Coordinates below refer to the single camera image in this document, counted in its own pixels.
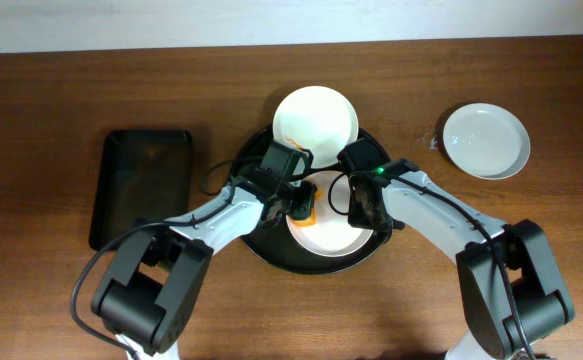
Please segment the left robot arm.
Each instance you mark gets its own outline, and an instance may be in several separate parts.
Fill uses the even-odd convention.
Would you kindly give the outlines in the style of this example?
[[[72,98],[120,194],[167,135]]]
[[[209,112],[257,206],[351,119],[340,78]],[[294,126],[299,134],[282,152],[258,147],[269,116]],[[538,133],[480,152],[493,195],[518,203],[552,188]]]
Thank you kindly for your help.
[[[93,336],[130,359],[173,358],[213,255],[279,217],[310,215],[316,188],[301,177],[312,160],[308,149],[273,141],[206,204],[137,226],[105,245],[116,253],[91,310],[109,332]]]

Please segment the light blue plate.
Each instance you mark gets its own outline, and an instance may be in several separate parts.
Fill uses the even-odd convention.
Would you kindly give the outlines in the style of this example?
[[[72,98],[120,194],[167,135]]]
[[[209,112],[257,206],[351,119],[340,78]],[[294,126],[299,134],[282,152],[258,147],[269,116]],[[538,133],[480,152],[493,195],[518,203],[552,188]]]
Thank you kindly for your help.
[[[442,143],[459,169],[486,180],[516,175],[531,152],[523,123],[510,111],[488,103],[471,103],[453,111],[444,122]]]

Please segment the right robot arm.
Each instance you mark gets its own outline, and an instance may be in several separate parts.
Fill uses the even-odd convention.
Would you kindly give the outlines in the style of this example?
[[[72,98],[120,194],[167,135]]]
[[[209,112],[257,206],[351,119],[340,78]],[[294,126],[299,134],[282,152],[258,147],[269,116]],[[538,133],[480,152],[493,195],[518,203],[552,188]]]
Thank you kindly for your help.
[[[409,226],[456,265],[465,336],[448,359],[512,359],[575,317],[547,236],[462,203],[408,160],[387,161],[368,139],[337,156],[348,178],[350,225],[383,238]]]

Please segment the orange green sponge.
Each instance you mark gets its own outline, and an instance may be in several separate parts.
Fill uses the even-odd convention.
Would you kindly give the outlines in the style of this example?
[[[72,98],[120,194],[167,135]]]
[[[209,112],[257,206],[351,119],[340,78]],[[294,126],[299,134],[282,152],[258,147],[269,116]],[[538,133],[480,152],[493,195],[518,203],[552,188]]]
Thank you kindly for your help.
[[[299,227],[316,224],[316,203],[323,195],[323,190],[315,183],[303,181],[293,193],[293,203],[288,217]]]

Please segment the pink plate with ketchup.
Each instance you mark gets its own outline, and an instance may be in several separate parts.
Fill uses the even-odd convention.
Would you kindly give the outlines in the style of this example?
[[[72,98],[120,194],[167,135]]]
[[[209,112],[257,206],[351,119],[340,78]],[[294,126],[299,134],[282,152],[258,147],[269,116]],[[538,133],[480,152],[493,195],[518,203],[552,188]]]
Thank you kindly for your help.
[[[313,173],[306,180],[315,183],[323,190],[316,203],[316,224],[299,227],[286,217],[292,237],[306,250],[324,257],[350,255],[367,243],[373,231],[353,227],[348,218],[337,214],[328,202],[328,191],[339,171],[329,170]]]

